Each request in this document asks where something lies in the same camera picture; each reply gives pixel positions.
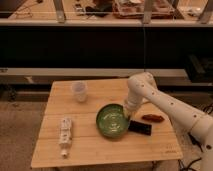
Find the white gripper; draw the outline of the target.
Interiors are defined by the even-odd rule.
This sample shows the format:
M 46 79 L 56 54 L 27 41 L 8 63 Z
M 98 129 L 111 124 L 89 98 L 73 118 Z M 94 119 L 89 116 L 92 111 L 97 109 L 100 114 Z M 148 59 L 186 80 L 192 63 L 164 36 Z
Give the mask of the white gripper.
M 133 117 L 133 113 L 136 112 L 139 108 L 139 104 L 133 103 L 128 99 L 124 100 L 124 111 L 127 113 L 127 119 L 131 119 Z

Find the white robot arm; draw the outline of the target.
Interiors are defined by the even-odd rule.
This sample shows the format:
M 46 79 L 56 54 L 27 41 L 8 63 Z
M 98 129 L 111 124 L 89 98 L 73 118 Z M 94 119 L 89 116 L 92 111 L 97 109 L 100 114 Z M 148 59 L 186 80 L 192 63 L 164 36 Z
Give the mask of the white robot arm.
M 213 171 L 213 117 L 188 105 L 156 87 L 153 75 L 143 72 L 127 80 L 128 96 L 124 100 L 124 115 L 129 118 L 142 106 L 142 100 L 158 107 L 181 124 L 203 146 L 200 171 Z

